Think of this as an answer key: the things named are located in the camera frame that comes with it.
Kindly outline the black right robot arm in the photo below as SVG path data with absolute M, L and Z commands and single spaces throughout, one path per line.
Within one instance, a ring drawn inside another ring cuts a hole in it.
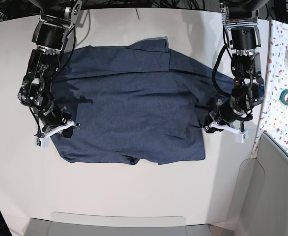
M 69 36 L 76 34 L 76 21 L 83 5 L 80 0 L 33 0 L 40 9 L 40 19 L 33 33 L 32 50 L 22 85 L 18 92 L 21 104 L 27 106 L 36 123 L 56 130 L 69 118 L 54 105 L 51 85 L 65 68 L 61 60 Z

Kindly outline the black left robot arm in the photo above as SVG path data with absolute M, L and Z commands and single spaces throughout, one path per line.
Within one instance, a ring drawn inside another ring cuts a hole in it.
M 225 41 L 211 79 L 218 93 L 227 100 L 209 112 L 203 127 L 206 133 L 231 129 L 236 120 L 241 123 L 252 120 L 253 108 L 263 102 L 264 79 L 257 48 L 261 47 L 259 9 L 266 4 L 265 0 L 220 1 Z M 223 91 L 216 81 L 218 66 L 228 49 L 233 51 L 230 67 L 234 80 L 230 93 Z

